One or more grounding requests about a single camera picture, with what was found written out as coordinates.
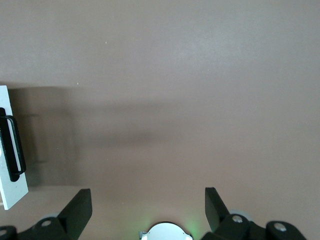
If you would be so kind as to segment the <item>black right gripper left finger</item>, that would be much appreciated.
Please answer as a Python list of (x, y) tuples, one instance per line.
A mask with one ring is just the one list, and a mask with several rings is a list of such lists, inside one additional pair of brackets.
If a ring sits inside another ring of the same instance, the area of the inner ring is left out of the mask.
[(46, 217), (25, 231), (13, 225), (0, 227), (2, 240), (77, 240), (93, 213), (92, 195), (84, 188), (71, 199), (56, 217)]

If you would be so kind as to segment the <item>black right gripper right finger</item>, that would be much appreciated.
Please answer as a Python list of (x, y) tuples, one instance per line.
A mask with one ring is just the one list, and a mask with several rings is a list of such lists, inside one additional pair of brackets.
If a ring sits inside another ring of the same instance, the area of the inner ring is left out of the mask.
[(239, 213), (231, 214), (214, 187), (205, 188), (205, 215), (211, 231), (203, 240), (305, 240), (294, 225), (269, 221), (261, 227)]

